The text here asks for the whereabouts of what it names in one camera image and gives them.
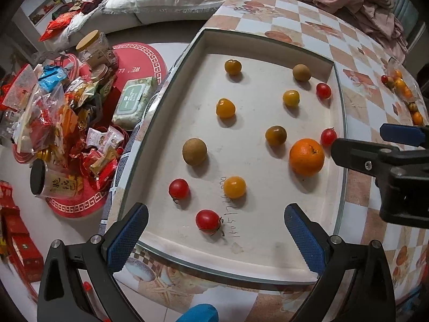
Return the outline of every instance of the blue gripper pad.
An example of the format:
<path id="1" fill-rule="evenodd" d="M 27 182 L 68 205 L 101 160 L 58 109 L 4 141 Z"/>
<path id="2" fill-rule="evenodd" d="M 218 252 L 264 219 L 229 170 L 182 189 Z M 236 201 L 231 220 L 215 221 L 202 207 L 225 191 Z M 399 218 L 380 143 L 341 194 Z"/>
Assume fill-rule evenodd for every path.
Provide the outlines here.
<path id="1" fill-rule="evenodd" d="M 329 257 L 327 233 L 318 223 L 310 221 L 296 203 L 291 203 L 284 210 L 284 224 L 310 271 L 322 275 Z"/>
<path id="2" fill-rule="evenodd" d="M 426 135 L 419 127 L 392 125 L 384 123 L 380 127 L 380 136 L 385 142 L 420 146 L 426 141 Z"/>
<path id="3" fill-rule="evenodd" d="M 136 203 L 125 217 L 104 235 L 105 259 L 111 272 L 121 271 L 149 221 L 144 204 Z"/>

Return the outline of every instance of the jar lid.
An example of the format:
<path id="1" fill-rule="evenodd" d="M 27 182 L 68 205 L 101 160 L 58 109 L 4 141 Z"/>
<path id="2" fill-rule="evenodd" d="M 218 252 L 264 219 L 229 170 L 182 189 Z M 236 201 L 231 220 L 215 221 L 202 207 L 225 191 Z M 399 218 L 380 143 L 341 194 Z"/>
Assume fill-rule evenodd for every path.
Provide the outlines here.
<path id="1" fill-rule="evenodd" d="M 91 80 L 92 82 L 100 81 L 104 75 L 107 73 L 107 66 L 105 64 L 98 65 L 92 72 L 91 72 Z"/>
<path id="2" fill-rule="evenodd" d="M 40 195 L 45 186 L 46 165 L 43 160 L 35 159 L 29 176 L 29 187 L 33 195 Z"/>
<path id="3" fill-rule="evenodd" d="M 85 48 L 91 46 L 95 40 L 100 36 L 99 30 L 91 31 L 88 35 L 86 35 L 82 40 L 79 41 L 76 46 L 76 51 L 82 52 Z"/>

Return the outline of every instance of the glass jar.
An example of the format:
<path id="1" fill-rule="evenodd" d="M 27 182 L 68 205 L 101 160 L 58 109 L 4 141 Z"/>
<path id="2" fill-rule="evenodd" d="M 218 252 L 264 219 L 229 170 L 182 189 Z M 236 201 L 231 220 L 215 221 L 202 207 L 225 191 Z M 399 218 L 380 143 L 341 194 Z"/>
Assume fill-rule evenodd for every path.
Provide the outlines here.
<path id="1" fill-rule="evenodd" d="M 110 47 L 106 35 L 99 30 L 90 32 L 80 40 L 76 46 L 76 51 L 79 52 L 79 60 L 87 63 L 91 70 L 101 64 L 110 67 L 117 66 L 117 58 L 113 48 Z"/>
<path id="2" fill-rule="evenodd" d="M 83 181 L 80 176 L 70 174 L 66 169 L 49 165 L 36 159 L 31 167 L 30 188 L 37 197 L 70 199 L 82 190 Z"/>

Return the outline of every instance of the red cherry tomato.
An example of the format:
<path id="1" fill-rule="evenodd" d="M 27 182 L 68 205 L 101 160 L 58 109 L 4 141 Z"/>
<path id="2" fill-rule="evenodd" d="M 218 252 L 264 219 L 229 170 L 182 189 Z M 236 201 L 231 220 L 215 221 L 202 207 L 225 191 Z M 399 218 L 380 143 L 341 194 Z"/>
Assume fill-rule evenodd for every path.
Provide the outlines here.
<path id="1" fill-rule="evenodd" d="M 181 200 L 185 198 L 189 194 L 189 185 L 186 183 L 184 179 L 175 179 L 171 182 L 168 193 L 172 197 L 173 201 Z"/>
<path id="2" fill-rule="evenodd" d="M 337 133 L 335 133 L 333 128 L 327 128 L 325 129 L 321 136 L 320 136 L 320 142 L 323 146 L 331 146 L 334 140 L 337 138 Z"/>
<path id="3" fill-rule="evenodd" d="M 320 99 L 328 99 L 332 94 L 331 87 L 321 82 L 316 86 L 316 94 Z"/>
<path id="4" fill-rule="evenodd" d="M 195 222 L 200 230 L 216 232 L 222 225 L 223 220 L 212 210 L 202 210 L 197 213 Z"/>

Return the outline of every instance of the label on container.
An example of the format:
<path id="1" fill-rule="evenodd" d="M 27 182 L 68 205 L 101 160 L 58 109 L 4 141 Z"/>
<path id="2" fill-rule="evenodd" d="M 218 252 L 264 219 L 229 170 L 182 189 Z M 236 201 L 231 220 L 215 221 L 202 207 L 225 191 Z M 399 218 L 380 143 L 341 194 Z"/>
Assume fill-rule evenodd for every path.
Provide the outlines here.
<path id="1" fill-rule="evenodd" d="M 46 173 L 45 186 L 49 197 L 53 198 L 71 198 L 78 192 L 77 180 L 53 173 Z"/>
<path id="2" fill-rule="evenodd" d="M 116 109 L 117 115 L 130 115 L 133 114 L 139 106 L 139 101 L 142 97 L 142 93 L 145 84 L 138 83 L 137 85 L 131 85 L 124 88 L 121 95 L 121 102 Z"/>

